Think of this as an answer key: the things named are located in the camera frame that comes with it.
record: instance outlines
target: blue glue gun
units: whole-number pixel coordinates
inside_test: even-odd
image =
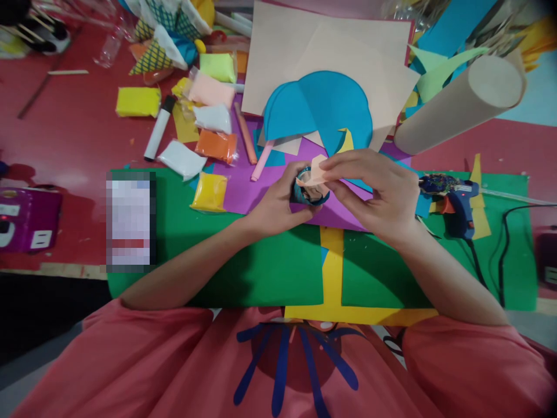
[[[419,188],[424,193],[444,197],[445,204],[442,213],[448,216],[447,232],[451,237],[472,239],[476,230],[472,219],[470,199],[479,194],[478,183],[435,173],[419,179]]]

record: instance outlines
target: person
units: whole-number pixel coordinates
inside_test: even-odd
[[[291,163],[246,217],[161,265],[84,320],[14,417],[533,417],[556,391],[495,298],[415,220],[416,174],[371,150],[323,161],[327,186],[397,250],[439,312],[409,327],[407,371],[362,325],[280,308],[185,305],[242,248],[309,221]],[[362,201],[340,179],[374,189]]]

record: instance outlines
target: paper tube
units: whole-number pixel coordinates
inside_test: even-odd
[[[396,146],[418,154],[518,105],[526,77],[514,58],[478,58],[397,129]]]

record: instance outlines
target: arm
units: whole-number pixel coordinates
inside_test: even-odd
[[[320,167],[327,171],[324,179],[338,200],[400,253],[441,315],[478,325],[508,325],[491,293],[416,221],[415,173],[368,149],[336,154]],[[338,181],[343,178],[362,179],[374,189],[374,198],[363,201]]]
[[[124,305],[144,311],[182,307],[242,248],[313,218],[320,207],[292,213],[289,204],[294,179],[308,165],[290,163],[249,215],[134,283],[121,295]]]

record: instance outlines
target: white marker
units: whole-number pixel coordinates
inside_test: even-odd
[[[145,161],[152,163],[155,160],[158,146],[161,143],[164,130],[167,128],[168,119],[170,118],[175,103],[176,99],[172,95],[168,95],[167,98],[164,99],[164,104],[158,112],[157,122],[151,133],[151,138],[149,138],[147,149],[145,150],[145,154],[143,154]]]

